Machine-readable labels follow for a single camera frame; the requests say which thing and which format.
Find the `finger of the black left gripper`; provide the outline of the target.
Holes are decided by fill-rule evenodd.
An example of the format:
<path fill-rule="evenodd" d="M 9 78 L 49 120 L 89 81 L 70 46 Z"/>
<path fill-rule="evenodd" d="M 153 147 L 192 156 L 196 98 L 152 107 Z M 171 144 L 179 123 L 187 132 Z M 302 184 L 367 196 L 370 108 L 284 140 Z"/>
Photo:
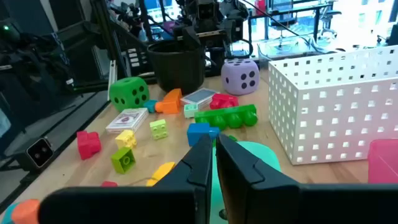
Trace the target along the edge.
<path fill-rule="evenodd" d="M 187 50 L 195 50 L 201 47 L 201 42 L 192 26 L 186 26 L 182 29 L 182 40 Z"/>
<path fill-rule="evenodd" d="M 228 45 L 241 40 L 241 21 L 236 19 L 226 19 L 223 22 L 226 31 Z"/>

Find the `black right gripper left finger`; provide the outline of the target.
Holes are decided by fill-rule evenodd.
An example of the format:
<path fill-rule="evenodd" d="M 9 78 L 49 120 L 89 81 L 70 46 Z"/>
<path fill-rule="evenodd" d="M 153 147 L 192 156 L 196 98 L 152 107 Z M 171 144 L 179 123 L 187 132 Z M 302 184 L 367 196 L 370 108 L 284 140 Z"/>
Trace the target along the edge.
<path fill-rule="evenodd" d="M 209 224 L 212 140 L 203 135 L 152 187 L 68 187 L 40 203 L 39 224 Z"/>

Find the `yellow arch toy block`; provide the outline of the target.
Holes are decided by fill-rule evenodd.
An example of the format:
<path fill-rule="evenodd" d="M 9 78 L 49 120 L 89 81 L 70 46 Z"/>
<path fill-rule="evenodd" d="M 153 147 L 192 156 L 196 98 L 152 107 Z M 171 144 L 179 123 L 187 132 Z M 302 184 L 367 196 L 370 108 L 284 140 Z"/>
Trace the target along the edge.
<path fill-rule="evenodd" d="M 147 180 L 146 187 L 152 187 L 163 177 L 165 177 L 173 168 L 175 167 L 175 162 L 166 162 L 162 164 Z"/>

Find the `purple foam die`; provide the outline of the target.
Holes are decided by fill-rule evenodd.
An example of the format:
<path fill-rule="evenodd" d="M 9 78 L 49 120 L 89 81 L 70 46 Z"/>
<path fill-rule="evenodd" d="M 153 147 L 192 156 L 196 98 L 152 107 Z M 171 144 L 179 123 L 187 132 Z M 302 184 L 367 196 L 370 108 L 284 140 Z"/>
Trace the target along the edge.
<path fill-rule="evenodd" d="M 259 79 L 259 68 L 249 58 L 228 60 L 221 68 L 223 88 L 230 95 L 247 95 L 256 91 Z"/>

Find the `blue-backed card deck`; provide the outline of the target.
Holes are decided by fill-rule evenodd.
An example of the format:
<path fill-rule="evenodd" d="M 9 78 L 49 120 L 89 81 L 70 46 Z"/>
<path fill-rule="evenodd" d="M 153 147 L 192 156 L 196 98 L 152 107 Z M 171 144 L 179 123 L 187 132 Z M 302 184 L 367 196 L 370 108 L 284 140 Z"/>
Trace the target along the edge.
<path fill-rule="evenodd" d="M 194 91 L 191 94 L 188 94 L 180 99 L 180 101 L 184 104 L 193 104 L 197 105 L 199 109 L 202 109 L 208 106 L 214 94 L 218 93 L 218 91 L 210 90 L 207 88 L 201 88 L 197 91 Z"/>

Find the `orange sloped toy block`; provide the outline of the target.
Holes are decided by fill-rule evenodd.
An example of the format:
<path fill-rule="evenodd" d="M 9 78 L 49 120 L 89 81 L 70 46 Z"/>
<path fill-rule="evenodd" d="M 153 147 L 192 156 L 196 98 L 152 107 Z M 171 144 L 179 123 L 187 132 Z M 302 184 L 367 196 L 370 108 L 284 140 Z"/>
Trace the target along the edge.
<path fill-rule="evenodd" d="M 39 206 L 40 201 L 37 199 L 20 202 L 12 212 L 12 221 L 14 224 L 39 224 Z"/>
<path fill-rule="evenodd" d="M 158 113 L 163 114 L 177 114 L 180 112 L 180 99 L 182 97 L 182 91 L 180 88 L 176 88 L 168 92 L 162 101 L 155 104 L 155 110 Z"/>

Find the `small mint toy brick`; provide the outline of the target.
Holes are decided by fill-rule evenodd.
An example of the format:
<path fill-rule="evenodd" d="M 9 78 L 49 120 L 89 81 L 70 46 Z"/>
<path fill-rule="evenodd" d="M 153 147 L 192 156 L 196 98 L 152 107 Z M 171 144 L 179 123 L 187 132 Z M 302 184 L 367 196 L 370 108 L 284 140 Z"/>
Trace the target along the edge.
<path fill-rule="evenodd" d="M 193 118 L 195 113 L 198 111 L 197 104 L 186 104 L 184 105 L 183 113 L 184 117 L 187 119 Z"/>

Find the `long green toy block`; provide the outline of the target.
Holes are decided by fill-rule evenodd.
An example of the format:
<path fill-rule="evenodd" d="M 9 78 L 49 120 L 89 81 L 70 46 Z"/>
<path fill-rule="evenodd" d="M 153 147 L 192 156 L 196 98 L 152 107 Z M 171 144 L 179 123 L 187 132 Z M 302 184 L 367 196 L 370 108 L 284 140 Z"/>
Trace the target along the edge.
<path fill-rule="evenodd" d="M 242 105 L 217 110 L 199 111 L 194 115 L 196 123 L 208 123 L 220 130 L 254 126 L 257 121 L 255 105 Z"/>

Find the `red-backed card deck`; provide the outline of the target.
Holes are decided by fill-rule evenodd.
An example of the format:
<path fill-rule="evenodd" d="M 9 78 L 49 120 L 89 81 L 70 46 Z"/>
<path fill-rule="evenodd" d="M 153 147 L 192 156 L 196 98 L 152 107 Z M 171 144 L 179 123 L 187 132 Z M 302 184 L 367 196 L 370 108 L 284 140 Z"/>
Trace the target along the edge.
<path fill-rule="evenodd" d="M 135 133 L 148 115 L 147 108 L 125 109 L 107 125 L 106 132 L 119 134 L 130 130 Z"/>

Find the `black bucket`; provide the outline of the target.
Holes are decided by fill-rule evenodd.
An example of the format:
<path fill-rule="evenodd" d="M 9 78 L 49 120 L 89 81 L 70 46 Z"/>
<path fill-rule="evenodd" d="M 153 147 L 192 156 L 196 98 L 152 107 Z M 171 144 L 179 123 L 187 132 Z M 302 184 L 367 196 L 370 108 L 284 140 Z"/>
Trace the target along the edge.
<path fill-rule="evenodd" d="M 205 57 L 201 47 L 190 49 L 177 41 L 167 40 L 148 46 L 147 55 L 163 91 L 179 88 L 186 95 L 202 86 Z"/>

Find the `clear plastic bin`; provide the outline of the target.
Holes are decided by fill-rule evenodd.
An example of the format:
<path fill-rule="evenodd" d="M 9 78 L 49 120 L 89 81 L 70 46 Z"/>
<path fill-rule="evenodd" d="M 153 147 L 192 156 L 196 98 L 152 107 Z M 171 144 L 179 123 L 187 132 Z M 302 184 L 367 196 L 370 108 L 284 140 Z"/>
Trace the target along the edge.
<path fill-rule="evenodd" d="M 257 43 L 259 60 L 283 60 L 337 53 L 339 50 L 318 45 L 311 35 L 279 37 Z"/>

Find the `small pale green toy brick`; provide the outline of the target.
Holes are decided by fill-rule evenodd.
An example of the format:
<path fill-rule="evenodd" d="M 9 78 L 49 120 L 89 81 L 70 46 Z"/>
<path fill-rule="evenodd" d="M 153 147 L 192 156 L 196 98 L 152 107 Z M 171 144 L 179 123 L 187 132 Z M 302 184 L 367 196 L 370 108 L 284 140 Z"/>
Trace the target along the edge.
<path fill-rule="evenodd" d="M 168 136 L 167 123 L 164 119 L 150 122 L 150 130 L 154 140 L 166 138 Z"/>

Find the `small pale yellow toy brick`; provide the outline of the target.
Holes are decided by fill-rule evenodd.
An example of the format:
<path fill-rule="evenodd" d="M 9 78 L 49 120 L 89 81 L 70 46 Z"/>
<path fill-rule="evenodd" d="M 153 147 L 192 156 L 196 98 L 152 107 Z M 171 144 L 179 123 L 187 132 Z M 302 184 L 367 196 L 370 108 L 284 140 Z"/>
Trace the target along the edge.
<path fill-rule="evenodd" d="M 115 138 L 116 144 L 118 148 L 122 147 L 129 147 L 129 148 L 134 148 L 137 146 L 137 141 L 134 135 L 134 132 L 131 130 L 124 130 L 122 131 L 116 138 Z"/>

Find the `white perforated basket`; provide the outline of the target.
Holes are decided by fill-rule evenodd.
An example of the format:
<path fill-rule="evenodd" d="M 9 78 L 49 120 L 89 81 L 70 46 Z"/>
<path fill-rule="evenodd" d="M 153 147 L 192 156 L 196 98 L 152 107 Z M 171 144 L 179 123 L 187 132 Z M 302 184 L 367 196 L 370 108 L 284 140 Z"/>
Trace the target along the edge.
<path fill-rule="evenodd" d="M 269 119 L 293 165 L 353 161 L 398 138 L 398 45 L 269 63 Z"/>

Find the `silver aluminium frame post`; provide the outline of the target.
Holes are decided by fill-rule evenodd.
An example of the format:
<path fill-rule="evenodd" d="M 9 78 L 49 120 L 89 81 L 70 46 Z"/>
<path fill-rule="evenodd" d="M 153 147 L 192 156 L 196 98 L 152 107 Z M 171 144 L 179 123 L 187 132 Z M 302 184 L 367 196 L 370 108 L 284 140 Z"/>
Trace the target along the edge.
<path fill-rule="evenodd" d="M 109 75 L 108 75 L 108 97 L 107 100 L 110 100 L 110 87 L 117 80 L 117 70 L 118 66 L 115 60 L 111 60 L 109 64 Z"/>

